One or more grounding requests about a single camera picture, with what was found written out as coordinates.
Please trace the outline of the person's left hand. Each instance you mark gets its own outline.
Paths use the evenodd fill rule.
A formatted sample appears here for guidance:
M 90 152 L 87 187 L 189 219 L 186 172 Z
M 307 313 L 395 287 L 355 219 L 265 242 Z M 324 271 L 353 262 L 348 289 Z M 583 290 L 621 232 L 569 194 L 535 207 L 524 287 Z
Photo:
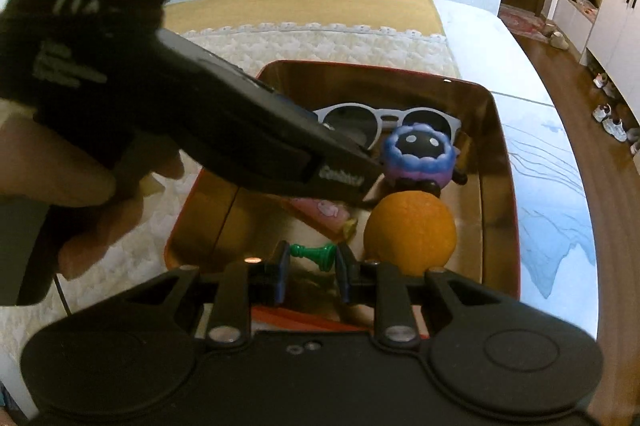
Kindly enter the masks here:
M 58 272 L 67 280 L 83 275 L 142 220 L 146 188 L 108 206 L 116 178 L 64 139 L 37 124 L 35 109 L 1 101 L 1 194 L 68 207 L 97 206 L 91 230 L 67 241 Z

